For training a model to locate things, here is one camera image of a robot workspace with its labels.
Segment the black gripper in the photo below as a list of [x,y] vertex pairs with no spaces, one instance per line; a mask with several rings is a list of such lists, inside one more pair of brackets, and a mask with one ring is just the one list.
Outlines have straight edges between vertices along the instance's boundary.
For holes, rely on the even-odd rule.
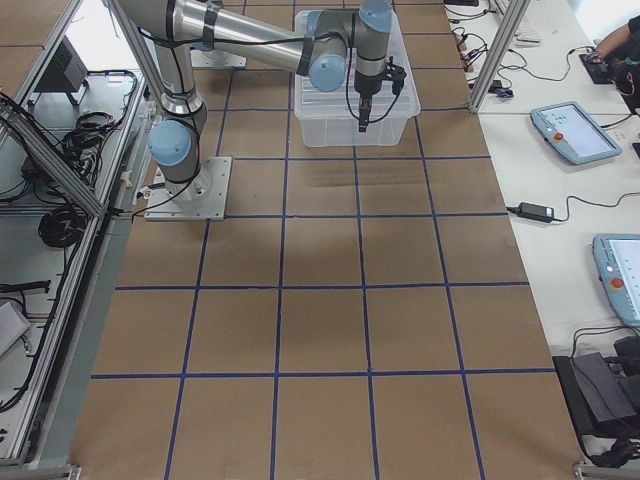
[[392,83],[391,91],[399,96],[404,88],[406,71],[393,61],[393,57],[367,59],[356,56],[354,77],[355,91],[360,95],[358,106],[358,131],[365,133],[370,123],[372,98],[377,95],[384,81]]

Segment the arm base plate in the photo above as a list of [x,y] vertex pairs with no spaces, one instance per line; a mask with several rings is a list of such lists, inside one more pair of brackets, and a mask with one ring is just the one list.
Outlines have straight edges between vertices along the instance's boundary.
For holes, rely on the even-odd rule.
[[181,192],[177,184],[166,183],[164,174],[156,168],[154,181],[163,186],[146,196],[148,209],[143,212],[150,221],[223,220],[226,213],[231,157],[207,157],[200,163],[200,173]]

